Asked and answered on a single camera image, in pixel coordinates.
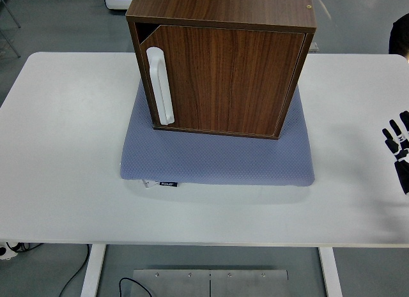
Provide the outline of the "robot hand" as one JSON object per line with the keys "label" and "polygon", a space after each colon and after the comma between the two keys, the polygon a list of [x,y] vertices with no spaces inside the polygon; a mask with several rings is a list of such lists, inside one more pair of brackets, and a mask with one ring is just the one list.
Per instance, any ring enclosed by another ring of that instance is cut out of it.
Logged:
{"label": "robot hand", "polygon": [[402,131],[394,119],[389,121],[389,125],[395,136],[387,128],[384,128],[382,133],[385,136],[386,146],[396,158],[394,167],[401,188],[404,194],[408,195],[408,111],[401,112],[399,118],[406,129],[406,133]]}

